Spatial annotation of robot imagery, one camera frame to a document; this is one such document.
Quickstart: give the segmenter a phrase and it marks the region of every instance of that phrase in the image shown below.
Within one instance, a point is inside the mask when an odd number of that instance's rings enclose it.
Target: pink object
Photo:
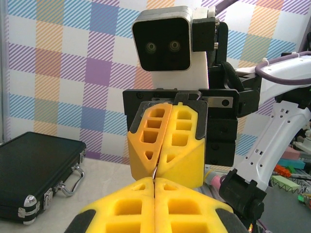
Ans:
[[[282,155],[282,159],[293,159],[297,160],[300,157],[300,152],[296,151],[291,147],[287,147],[285,152]]]
[[[220,177],[219,176],[215,176],[212,181],[210,182],[210,184],[215,187],[217,190],[219,190],[220,188]]]

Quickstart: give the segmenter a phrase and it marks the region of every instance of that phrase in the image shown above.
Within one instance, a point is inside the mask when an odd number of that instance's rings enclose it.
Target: black briefcase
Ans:
[[[0,217],[31,224],[61,190],[72,196],[84,172],[85,143],[27,132],[0,146]],[[80,173],[72,189],[64,182]]]

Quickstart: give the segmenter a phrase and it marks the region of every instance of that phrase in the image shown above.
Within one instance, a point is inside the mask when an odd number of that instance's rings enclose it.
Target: checkered backdrop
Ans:
[[[152,88],[131,25],[144,9],[219,0],[8,0],[6,140],[25,131],[78,139],[87,157],[128,164],[122,91]],[[299,48],[311,0],[241,0],[220,15],[228,61],[247,67]],[[237,158],[269,119],[273,100],[239,120]]]

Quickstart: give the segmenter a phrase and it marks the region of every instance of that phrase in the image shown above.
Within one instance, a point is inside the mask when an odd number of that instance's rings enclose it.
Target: table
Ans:
[[[63,233],[83,207],[135,181],[128,165],[86,158],[81,167],[86,177],[72,197],[58,192],[50,209],[30,226],[0,220],[0,233]],[[70,176],[66,185],[71,187],[77,178]],[[205,194],[211,194],[206,187]],[[297,194],[268,188],[264,203],[261,219],[273,233],[310,232],[311,211],[298,203]]]
[[[63,233],[83,207],[135,181],[128,165],[86,158],[81,167],[86,176],[72,197],[57,192],[50,209],[29,226],[0,220],[0,233]],[[77,179],[78,174],[71,175],[66,185]]]

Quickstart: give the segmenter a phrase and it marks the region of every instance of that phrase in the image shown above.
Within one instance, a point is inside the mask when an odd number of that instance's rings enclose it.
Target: white table surface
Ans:
[[[29,226],[0,220],[0,233],[63,233],[83,207],[135,181],[128,165],[85,159],[81,167],[86,176],[72,197],[58,192],[50,209]],[[76,173],[66,181],[69,188],[78,179]]]

